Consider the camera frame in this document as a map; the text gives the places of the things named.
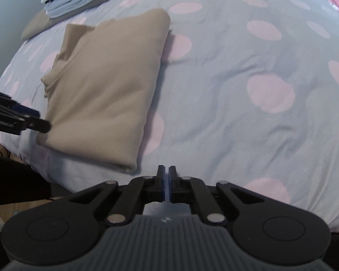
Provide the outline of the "beige knit sweater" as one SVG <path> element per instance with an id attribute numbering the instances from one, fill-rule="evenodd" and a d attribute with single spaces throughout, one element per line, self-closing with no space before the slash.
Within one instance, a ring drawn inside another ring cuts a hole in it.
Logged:
<path id="1" fill-rule="evenodd" d="M 169 26 L 163 9 L 97 26 L 67 25 L 41 80 L 51 129 L 37 143 L 134 172 Z"/>

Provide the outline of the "beige folded cloth under stack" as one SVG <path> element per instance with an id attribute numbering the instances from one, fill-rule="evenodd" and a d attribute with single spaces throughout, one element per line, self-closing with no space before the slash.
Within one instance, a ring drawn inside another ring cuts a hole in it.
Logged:
<path id="1" fill-rule="evenodd" d="M 85 6 L 82 6 L 78 9 L 72 10 L 67 14 L 64 14 L 58 18 L 49 18 L 45 14 L 45 10 L 39 11 L 26 25 L 24 31 L 21 34 L 21 41 L 24 42 L 26 40 L 30 40 L 32 37 L 42 33 L 43 31 L 53 27 L 54 25 L 68 20 L 69 18 L 80 14 L 86 10 L 92 9 L 94 7 L 98 7 L 102 3 L 108 2 L 109 0 L 94 0 L 88 3 Z"/>

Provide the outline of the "grey pink-dotted bed sheet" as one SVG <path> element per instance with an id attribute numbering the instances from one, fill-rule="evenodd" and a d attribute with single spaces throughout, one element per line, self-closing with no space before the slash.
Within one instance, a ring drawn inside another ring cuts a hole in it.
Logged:
<path id="1" fill-rule="evenodd" d="M 171 26 L 138 174 L 162 164 L 227 180 L 339 232 L 339 10 L 328 0 L 109 0 L 70 22 L 153 8 Z"/>

